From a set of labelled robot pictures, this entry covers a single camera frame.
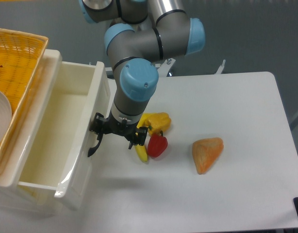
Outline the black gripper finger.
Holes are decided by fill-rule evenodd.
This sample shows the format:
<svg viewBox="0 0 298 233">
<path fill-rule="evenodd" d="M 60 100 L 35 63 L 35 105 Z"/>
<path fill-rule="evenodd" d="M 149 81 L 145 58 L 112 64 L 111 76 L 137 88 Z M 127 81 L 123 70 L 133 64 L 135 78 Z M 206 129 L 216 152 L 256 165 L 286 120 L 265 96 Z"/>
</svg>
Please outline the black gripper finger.
<svg viewBox="0 0 298 233">
<path fill-rule="evenodd" d="M 107 132 L 107 119 L 101 113 L 96 113 L 90 123 L 89 131 L 97 135 L 97 140 L 102 140 L 103 135 Z"/>
<path fill-rule="evenodd" d="M 145 144 L 145 140 L 148 133 L 148 127 L 135 128 L 135 130 L 128 135 L 129 147 L 131 149 L 133 146 Z"/>
</svg>

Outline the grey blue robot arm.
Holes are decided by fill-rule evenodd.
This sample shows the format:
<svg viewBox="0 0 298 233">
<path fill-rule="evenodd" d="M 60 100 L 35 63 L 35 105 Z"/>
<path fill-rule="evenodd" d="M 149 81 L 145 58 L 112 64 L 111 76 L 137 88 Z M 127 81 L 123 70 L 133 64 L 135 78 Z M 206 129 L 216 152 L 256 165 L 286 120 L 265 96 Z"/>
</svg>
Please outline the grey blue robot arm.
<svg viewBox="0 0 298 233">
<path fill-rule="evenodd" d="M 89 130 L 99 142 L 113 133 L 131 146 L 144 145 L 148 130 L 137 124 L 158 83 L 154 64 L 201 51 L 204 26 L 187 16 L 179 0 L 82 0 L 79 4 L 88 22 L 121 20 L 104 35 L 116 82 L 113 104 L 108 117 L 95 115 Z"/>
</svg>

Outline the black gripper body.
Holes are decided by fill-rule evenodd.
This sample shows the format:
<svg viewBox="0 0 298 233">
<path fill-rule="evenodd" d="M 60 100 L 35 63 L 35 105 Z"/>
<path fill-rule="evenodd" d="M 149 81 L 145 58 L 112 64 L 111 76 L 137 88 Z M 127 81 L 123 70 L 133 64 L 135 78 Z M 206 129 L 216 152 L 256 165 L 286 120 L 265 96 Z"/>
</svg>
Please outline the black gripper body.
<svg viewBox="0 0 298 233">
<path fill-rule="evenodd" d="M 105 134 L 116 134 L 125 137 L 130 142 L 136 141 L 137 123 L 128 124 L 128 122 L 117 121 L 112 114 L 109 114 L 105 124 Z"/>
</svg>

